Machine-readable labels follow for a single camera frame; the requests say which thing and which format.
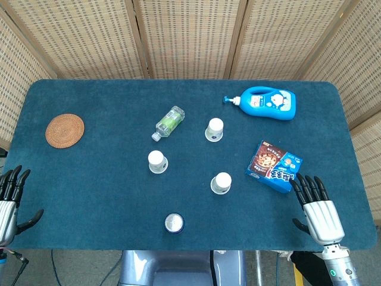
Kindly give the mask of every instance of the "woven coaster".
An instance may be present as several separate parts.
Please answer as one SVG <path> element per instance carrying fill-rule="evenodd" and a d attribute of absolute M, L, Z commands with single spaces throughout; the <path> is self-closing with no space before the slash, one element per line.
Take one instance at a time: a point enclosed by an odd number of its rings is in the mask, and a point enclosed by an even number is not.
<path fill-rule="evenodd" d="M 45 138 L 55 148 L 68 148 L 81 139 L 85 125 L 74 114 L 61 114 L 54 117 L 46 128 Z"/>

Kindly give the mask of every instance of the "cable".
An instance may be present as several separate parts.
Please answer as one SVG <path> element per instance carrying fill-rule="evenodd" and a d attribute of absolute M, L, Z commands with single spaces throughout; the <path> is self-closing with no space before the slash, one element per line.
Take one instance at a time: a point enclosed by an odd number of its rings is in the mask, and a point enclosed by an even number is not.
<path fill-rule="evenodd" d="M 278 282 L 278 277 L 279 277 L 279 253 L 276 254 L 276 275 L 275 275 L 275 279 L 276 279 L 276 286 L 279 285 L 279 282 Z"/>
<path fill-rule="evenodd" d="M 52 265 L 53 265 L 55 279 L 57 280 L 57 284 L 58 284 L 58 286 L 62 286 L 62 284 L 60 283 L 60 280 L 58 279 L 57 270 L 56 270 L 55 264 L 54 264 L 53 249 L 50 251 L 50 257 L 52 258 Z"/>
<path fill-rule="evenodd" d="M 103 283 L 106 281 L 106 279 L 109 277 L 109 275 L 115 270 L 115 268 L 119 265 L 119 263 L 121 262 L 121 258 L 122 258 L 122 254 L 123 254 L 123 251 L 121 252 L 121 255 L 120 255 L 120 258 L 118 259 L 117 263 L 115 263 L 115 265 L 113 266 L 113 268 L 110 269 L 110 271 L 107 273 L 107 275 L 105 276 L 105 278 L 103 278 L 102 282 L 100 283 L 99 286 L 102 286 Z"/>
<path fill-rule="evenodd" d="M 210 251 L 210 271 L 212 273 L 212 280 L 213 280 L 213 286 L 218 286 L 217 284 L 217 277 L 216 277 L 216 270 L 214 269 L 214 251 Z"/>

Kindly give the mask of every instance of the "snack box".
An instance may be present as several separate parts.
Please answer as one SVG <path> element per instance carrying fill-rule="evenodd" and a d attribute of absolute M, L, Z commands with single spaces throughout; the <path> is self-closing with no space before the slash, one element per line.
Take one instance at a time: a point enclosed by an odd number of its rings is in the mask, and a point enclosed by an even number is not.
<path fill-rule="evenodd" d="M 245 173 L 276 191 L 287 193 L 292 188 L 289 180 L 296 178 L 302 162 L 302 158 L 262 140 Z"/>

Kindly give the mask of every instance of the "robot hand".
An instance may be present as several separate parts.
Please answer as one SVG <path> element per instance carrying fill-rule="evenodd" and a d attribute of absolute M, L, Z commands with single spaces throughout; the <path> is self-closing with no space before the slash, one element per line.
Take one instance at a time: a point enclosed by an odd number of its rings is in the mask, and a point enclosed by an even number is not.
<path fill-rule="evenodd" d="M 294 180 L 289 182 L 296 192 L 308 226 L 298 219 L 292 221 L 297 228 L 310 234 L 318 244 L 324 246 L 322 256 L 334 286 L 360 286 L 349 258 L 349 250 L 339 244 L 345 235 L 344 230 L 322 181 L 318 177 L 314 177 L 315 181 L 309 176 L 303 178 L 299 173 L 296 176 L 301 187 Z"/>
<path fill-rule="evenodd" d="M 21 166 L 17 166 L 0 177 L 0 247 L 9 245 L 15 235 L 31 228 L 43 214 L 43 210 L 39 210 L 32 219 L 17 225 L 18 207 L 23 195 L 25 180 L 30 174 L 30 170 L 26 170 L 17 179 L 20 171 Z"/>
<path fill-rule="evenodd" d="M 293 219 L 294 224 L 300 230 L 310 234 L 320 245 L 339 243 L 345 235 L 344 230 L 336 207 L 333 201 L 329 200 L 322 181 L 314 177 L 315 183 L 309 176 L 304 179 L 299 173 L 296 176 L 301 188 L 294 180 L 290 180 L 290 183 L 303 208 L 308 227 L 298 219 Z"/>

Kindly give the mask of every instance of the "floor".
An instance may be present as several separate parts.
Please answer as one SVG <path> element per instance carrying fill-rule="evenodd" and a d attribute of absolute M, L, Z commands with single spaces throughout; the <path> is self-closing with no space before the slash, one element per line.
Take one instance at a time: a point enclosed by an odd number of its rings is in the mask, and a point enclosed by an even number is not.
<path fill-rule="evenodd" d="M 351 253 L 362 286 L 381 285 L 378 274 L 381 262 L 381 232 L 377 230 L 377 246 L 371 250 L 353 251 Z M 18 280 L 17 285 L 58 285 L 51 263 L 50 250 L 19 250 L 30 263 Z M 104 276 L 120 258 L 120 251 L 90 251 L 90 250 L 54 250 L 54 261 L 62 286 L 98 286 Z M 262 251 L 264 285 L 276 285 L 276 257 L 271 251 Z M 13 257 L 8 258 L 2 285 L 10 285 L 16 276 L 21 263 Z M 254 252 L 246 252 L 246 267 L 248 286 L 257 285 Z M 120 265 L 103 283 L 103 286 L 116 286 L 118 283 Z M 285 258 L 279 258 L 279 286 L 295 285 L 293 264 Z"/>

